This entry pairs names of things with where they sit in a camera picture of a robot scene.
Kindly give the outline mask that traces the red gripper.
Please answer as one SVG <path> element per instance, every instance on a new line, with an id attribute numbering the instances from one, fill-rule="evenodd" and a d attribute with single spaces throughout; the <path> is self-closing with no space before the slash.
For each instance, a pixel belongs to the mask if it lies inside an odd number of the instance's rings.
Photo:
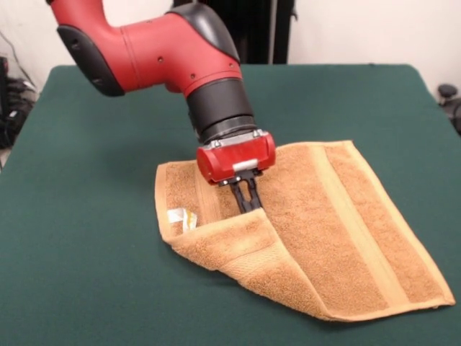
<path id="1" fill-rule="evenodd" d="M 210 184 L 229 182 L 241 172 L 264 171 L 275 164 L 276 146 L 272 135 L 266 131 L 250 131 L 229 138 L 221 138 L 201 146 L 196 152 L 197 166 L 200 173 Z M 248 175 L 248 199 L 238 182 L 230 184 L 241 213 L 249 213 L 262 207 L 256 178 L 257 174 Z"/>

